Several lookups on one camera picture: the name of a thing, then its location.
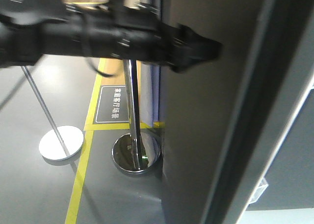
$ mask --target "white stanchion base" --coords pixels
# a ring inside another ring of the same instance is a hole
[[[58,130],[70,155],[66,155],[54,130],[51,130],[43,136],[39,143],[39,152],[46,159],[57,161],[70,158],[83,145],[84,135],[77,127],[61,126],[58,127]]]

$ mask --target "metal pole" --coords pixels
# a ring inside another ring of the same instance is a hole
[[[137,170],[142,168],[141,153],[141,131],[139,122],[139,103],[138,103],[138,85],[136,60],[124,60],[124,75],[128,95],[128,112],[131,134],[131,152],[134,167]]]
[[[56,136],[57,136],[57,138],[58,138],[58,140],[59,140],[59,142],[60,142],[60,144],[61,144],[61,146],[62,146],[62,148],[63,148],[63,150],[65,152],[65,154],[66,154],[66,156],[67,157],[70,156],[70,153],[69,153],[67,147],[64,144],[64,141],[63,141],[63,139],[61,137],[61,134],[60,134],[57,126],[55,125],[55,122],[53,121],[53,118],[52,118],[52,116],[51,116],[51,114],[50,114],[50,112],[49,112],[49,110],[48,110],[48,108],[47,108],[47,106],[46,106],[46,104],[44,102],[44,99],[42,98],[42,96],[41,96],[41,94],[40,94],[40,92],[39,92],[39,90],[38,90],[38,88],[36,86],[36,83],[35,83],[34,79],[31,76],[28,68],[26,66],[21,66],[21,67],[22,67],[22,70],[23,70],[23,72],[24,72],[24,74],[25,74],[25,76],[26,76],[26,78],[27,78],[27,80],[28,80],[32,90],[34,91],[34,93],[35,93],[35,95],[36,95],[36,97],[37,97],[41,107],[43,108],[43,111],[45,112],[45,114],[47,116],[47,119],[48,119],[50,125],[52,126],[52,128],[53,128],[53,130],[54,130],[54,132],[55,132],[55,134],[56,134]]]

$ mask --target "black floor sign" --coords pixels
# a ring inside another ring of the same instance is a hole
[[[101,86],[94,123],[127,123],[128,121],[125,85]]]

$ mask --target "yellow floor line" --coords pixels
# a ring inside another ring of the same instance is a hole
[[[99,61],[98,69],[103,72],[106,64],[107,64],[106,59],[101,58]],[[90,155],[90,151],[92,148],[94,131],[96,131],[96,130],[113,130],[113,129],[129,129],[128,123],[126,123],[126,124],[117,124],[117,123],[115,123],[115,124],[93,124],[96,109],[97,109],[97,101],[98,101],[98,97],[100,94],[99,90],[100,90],[101,83],[102,83],[102,76],[96,75],[93,93],[92,93],[92,97],[90,100],[90,104],[89,104],[89,108],[88,108],[88,112],[87,112],[87,117],[86,117],[86,122],[85,122],[85,127],[84,127],[84,131],[86,131],[85,142],[84,142],[84,145],[82,147],[82,152],[81,152],[81,156],[80,156],[79,163],[78,163],[78,169],[77,169],[76,177],[75,177],[74,184],[73,184],[73,189],[72,189],[72,194],[71,194],[71,198],[70,198],[70,203],[69,203],[69,207],[68,207],[68,212],[67,212],[65,224],[76,224],[76,222],[77,222],[78,213],[79,213],[79,204],[80,204],[80,199],[81,199],[82,192],[83,192],[89,155]],[[141,126],[141,128],[152,128],[145,123],[141,123],[140,126]],[[161,126],[163,126],[163,123],[155,122],[153,127],[158,128]]]
[[[141,129],[159,128],[161,126],[162,126],[162,124],[160,122],[155,122],[153,127],[147,125],[146,123],[140,123]],[[119,123],[119,124],[89,124],[89,125],[85,125],[84,130],[86,130],[86,131],[88,131],[88,130],[98,131],[98,130],[117,130],[117,129],[129,129],[129,128],[130,128],[129,123],[125,123],[125,124],[122,124],[122,123]]]
[[[69,208],[65,220],[65,224],[76,224],[78,213],[79,213],[79,203],[83,192],[83,186],[85,181],[85,175],[89,160],[89,154],[92,147],[94,131],[87,131],[85,133],[85,143],[82,148],[82,154],[78,163],[78,170],[75,176],[71,199],[69,203]]]
[[[103,72],[105,69],[105,65],[106,65],[106,59],[101,58],[99,61],[99,65],[98,65],[99,71]],[[87,117],[86,117],[85,126],[94,123],[94,117],[95,117],[95,113],[96,113],[96,109],[97,109],[97,101],[98,101],[98,96],[100,93],[100,91],[99,91],[100,86],[102,84],[102,78],[103,77],[101,75],[96,75],[93,93],[92,93],[92,97],[90,100],[88,113],[87,113]]]
[[[98,69],[100,71],[104,71],[105,62],[106,60],[104,58],[100,59],[99,65],[98,65]],[[97,106],[97,100],[99,96],[99,89],[100,89],[101,82],[102,82],[102,76],[96,75],[93,93],[92,93],[91,101],[88,107],[85,125],[92,124],[94,122],[94,116],[96,112],[96,106]],[[77,173],[76,173],[74,184],[73,184],[73,189],[72,189],[67,216],[65,219],[65,224],[77,223],[77,218],[78,218],[78,213],[79,213],[79,204],[80,204],[80,199],[83,192],[87,165],[88,165],[90,150],[92,148],[93,136],[94,136],[94,131],[92,130],[89,131],[86,129],[84,130],[86,131],[85,143],[83,145],[81,156],[79,158],[78,169],[77,169]]]

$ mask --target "stanchion base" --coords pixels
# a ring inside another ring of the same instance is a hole
[[[131,136],[125,134],[120,137],[112,148],[112,158],[115,165],[122,171],[129,174],[142,174],[147,172],[160,157],[160,146],[155,138],[147,133],[141,133],[142,145],[142,168],[137,170],[133,163],[131,153]]]
[[[39,152],[49,160],[64,160],[75,155],[82,147],[84,135],[80,129],[73,126],[58,127],[58,131],[69,151],[69,156],[63,150],[54,130],[47,132],[39,143]]]

